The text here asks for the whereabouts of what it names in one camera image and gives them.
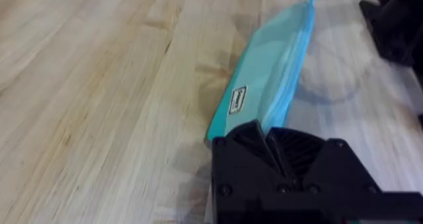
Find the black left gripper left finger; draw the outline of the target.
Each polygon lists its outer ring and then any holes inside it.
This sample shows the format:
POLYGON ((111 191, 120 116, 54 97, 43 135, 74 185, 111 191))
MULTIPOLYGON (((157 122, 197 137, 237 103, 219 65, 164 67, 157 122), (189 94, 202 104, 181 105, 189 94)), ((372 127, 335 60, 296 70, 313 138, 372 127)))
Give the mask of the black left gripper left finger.
POLYGON ((289 192, 290 181, 258 121, 213 139, 211 192, 214 223, 276 223, 263 206, 267 194, 289 192))

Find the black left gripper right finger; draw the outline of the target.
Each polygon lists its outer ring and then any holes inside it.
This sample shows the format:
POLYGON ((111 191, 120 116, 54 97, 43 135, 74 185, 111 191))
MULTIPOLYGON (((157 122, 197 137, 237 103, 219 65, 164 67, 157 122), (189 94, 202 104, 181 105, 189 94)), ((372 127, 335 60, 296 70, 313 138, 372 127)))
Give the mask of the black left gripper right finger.
POLYGON ((323 139, 288 128, 272 128, 266 142, 281 173, 296 190, 378 194, 380 187, 343 139, 323 139))

